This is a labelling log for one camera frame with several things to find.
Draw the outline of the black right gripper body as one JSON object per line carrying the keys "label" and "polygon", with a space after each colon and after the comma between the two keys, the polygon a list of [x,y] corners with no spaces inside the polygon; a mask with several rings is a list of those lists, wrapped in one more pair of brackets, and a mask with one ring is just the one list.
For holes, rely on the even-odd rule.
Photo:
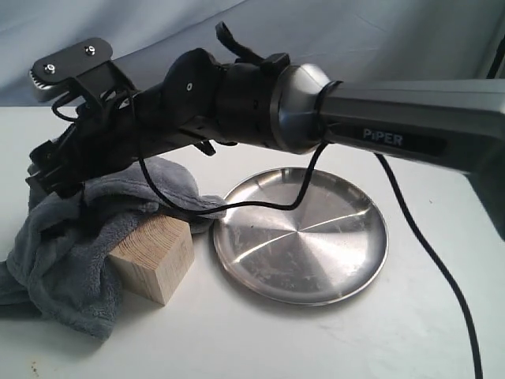
{"label": "black right gripper body", "polygon": [[157,110],[155,102],[111,102],[91,110],[79,106],[77,120],[57,138],[29,154],[25,179],[32,190],[71,197],[90,179],[122,171],[148,156],[142,126]]}

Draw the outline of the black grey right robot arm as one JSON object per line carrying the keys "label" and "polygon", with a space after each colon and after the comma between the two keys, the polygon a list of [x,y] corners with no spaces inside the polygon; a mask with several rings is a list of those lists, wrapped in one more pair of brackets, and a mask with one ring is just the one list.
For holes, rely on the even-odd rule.
{"label": "black grey right robot arm", "polygon": [[197,48],[142,91],[100,38],[36,61],[39,99],[53,112],[77,101],[77,114],[32,150],[29,186],[71,197],[87,180],[189,145],[210,156],[214,143],[293,154],[343,144],[462,173],[503,233],[503,80],[333,81],[288,54],[255,54],[225,24],[215,30],[234,62]]}

